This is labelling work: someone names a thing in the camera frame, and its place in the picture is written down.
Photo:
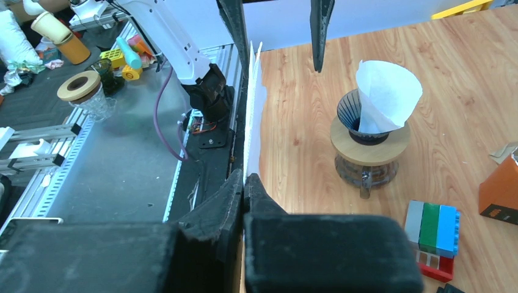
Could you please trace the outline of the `blue glass dripper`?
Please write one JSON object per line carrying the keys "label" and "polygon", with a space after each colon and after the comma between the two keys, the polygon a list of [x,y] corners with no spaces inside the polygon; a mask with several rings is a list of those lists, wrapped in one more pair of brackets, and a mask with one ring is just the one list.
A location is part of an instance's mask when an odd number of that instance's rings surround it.
{"label": "blue glass dripper", "polygon": [[380,134],[366,134],[359,132],[362,105],[359,90],[354,89],[345,94],[338,103],[337,117],[346,127],[353,141],[366,146],[378,145],[390,135],[390,132]]}

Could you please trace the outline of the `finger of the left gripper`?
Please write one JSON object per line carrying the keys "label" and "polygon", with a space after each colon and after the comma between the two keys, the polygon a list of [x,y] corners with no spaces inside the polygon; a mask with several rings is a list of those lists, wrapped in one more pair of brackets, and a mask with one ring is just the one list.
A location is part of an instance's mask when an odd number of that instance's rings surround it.
{"label": "finger of the left gripper", "polygon": [[334,0],[311,0],[310,31],[312,38],[313,65],[316,72],[323,69],[324,54]]}
{"label": "finger of the left gripper", "polygon": [[250,47],[247,38],[244,5],[242,0],[217,0],[221,18],[238,50],[239,59],[246,79],[249,78]]}

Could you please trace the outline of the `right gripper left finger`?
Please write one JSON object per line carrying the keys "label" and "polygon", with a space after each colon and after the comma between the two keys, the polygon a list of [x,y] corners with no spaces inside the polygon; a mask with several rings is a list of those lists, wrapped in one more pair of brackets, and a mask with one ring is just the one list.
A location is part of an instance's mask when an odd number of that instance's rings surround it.
{"label": "right gripper left finger", "polygon": [[1,260],[2,292],[238,292],[243,172],[167,223],[34,225]]}

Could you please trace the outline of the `glass coffee carafe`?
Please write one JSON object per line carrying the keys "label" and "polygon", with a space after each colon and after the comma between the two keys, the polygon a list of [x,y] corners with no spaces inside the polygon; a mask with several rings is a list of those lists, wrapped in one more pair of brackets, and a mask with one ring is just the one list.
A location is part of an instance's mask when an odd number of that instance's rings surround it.
{"label": "glass coffee carafe", "polygon": [[334,164],[343,181],[359,188],[362,199],[369,199],[372,189],[388,184],[399,169],[397,161],[379,166],[363,166],[349,162],[340,155],[336,155]]}

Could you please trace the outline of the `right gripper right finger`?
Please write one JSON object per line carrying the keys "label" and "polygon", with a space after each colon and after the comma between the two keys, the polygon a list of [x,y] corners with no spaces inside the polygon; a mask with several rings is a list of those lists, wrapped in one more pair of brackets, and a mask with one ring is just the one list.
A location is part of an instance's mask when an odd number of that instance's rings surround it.
{"label": "right gripper right finger", "polygon": [[290,214],[257,174],[244,185],[247,292],[422,292],[398,222],[368,214]]}

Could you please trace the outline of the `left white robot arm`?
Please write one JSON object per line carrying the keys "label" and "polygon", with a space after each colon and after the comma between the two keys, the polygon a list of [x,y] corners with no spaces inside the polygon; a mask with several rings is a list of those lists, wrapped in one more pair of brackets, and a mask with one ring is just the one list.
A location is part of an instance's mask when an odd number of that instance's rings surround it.
{"label": "left white robot arm", "polygon": [[[171,63],[182,87],[190,97],[190,104],[200,110],[210,122],[225,119],[230,113],[230,102],[226,98],[226,79],[220,68],[211,63],[172,15],[172,1],[96,1],[107,2],[113,8],[128,16],[144,39],[151,40]],[[216,1],[238,51],[241,65],[247,65],[246,25],[243,1]],[[310,30],[315,71],[323,67],[327,28],[335,1],[311,1]]]}

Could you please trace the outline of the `white paper coffee filter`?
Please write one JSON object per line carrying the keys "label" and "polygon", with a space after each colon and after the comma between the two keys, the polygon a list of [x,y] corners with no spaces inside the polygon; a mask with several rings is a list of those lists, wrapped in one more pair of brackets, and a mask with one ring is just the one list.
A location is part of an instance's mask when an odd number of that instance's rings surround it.
{"label": "white paper coffee filter", "polygon": [[356,83],[361,103],[359,132],[365,134],[402,128],[423,94],[411,71],[381,60],[360,61]]}

